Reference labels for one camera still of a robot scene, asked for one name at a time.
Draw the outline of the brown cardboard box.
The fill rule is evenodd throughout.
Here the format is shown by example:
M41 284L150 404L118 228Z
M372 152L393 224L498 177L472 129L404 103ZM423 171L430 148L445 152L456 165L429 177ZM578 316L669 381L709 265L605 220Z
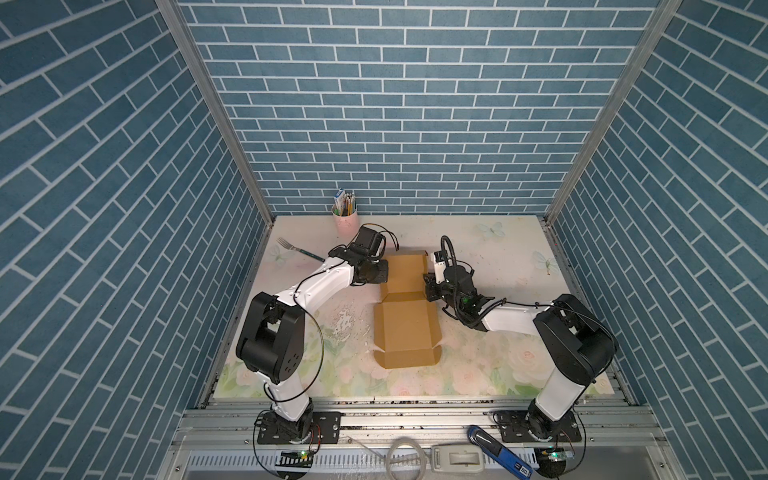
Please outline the brown cardboard box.
M427 300L425 251L396 253L388 261L381 301L373 307L375 361L384 369L433 366L442 355L437 305Z

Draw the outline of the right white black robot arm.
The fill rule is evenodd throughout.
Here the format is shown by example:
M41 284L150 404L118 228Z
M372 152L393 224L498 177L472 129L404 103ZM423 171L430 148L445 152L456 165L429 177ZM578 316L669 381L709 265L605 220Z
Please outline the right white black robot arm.
M538 441L549 441L562 431L574 405L617 353L613 333L572 294L562 294L547 305L496 300L478 292L473 273L464 266L444 262L436 263L423 278L427 300L443 301L443 311L464 326L541 339L554 370L525 416L529 433Z

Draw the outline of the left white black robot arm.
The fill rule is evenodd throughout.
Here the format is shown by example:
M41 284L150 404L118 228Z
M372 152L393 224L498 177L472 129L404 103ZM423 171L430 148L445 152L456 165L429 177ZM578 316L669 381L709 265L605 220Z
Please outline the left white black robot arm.
M328 252L320 267L296 285L275 295L260 292L251 301L239 338L236 357L263 380L271 402L265 419L288 442L299 442L317 431L312 425L314 405L298 373L304 354L305 320L319 322L313 313L348 287L384 284L388 261L387 240L395 247L394 233L365 223L346 244Z

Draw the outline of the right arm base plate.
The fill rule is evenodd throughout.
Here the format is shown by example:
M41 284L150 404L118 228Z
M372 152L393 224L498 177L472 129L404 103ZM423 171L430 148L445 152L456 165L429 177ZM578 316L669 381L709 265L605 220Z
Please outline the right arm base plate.
M573 410L559 420L551 420L543 413L528 410L496 410L491 413L491 418L499 427L505 443L582 440L582 430Z

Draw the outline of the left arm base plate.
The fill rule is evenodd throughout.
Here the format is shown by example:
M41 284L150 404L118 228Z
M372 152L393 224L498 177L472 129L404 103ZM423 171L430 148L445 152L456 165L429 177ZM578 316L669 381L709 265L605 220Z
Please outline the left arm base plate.
M303 414L289 421L271 410L262 411L256 423L259 445L337 444L341 413L320 411Z

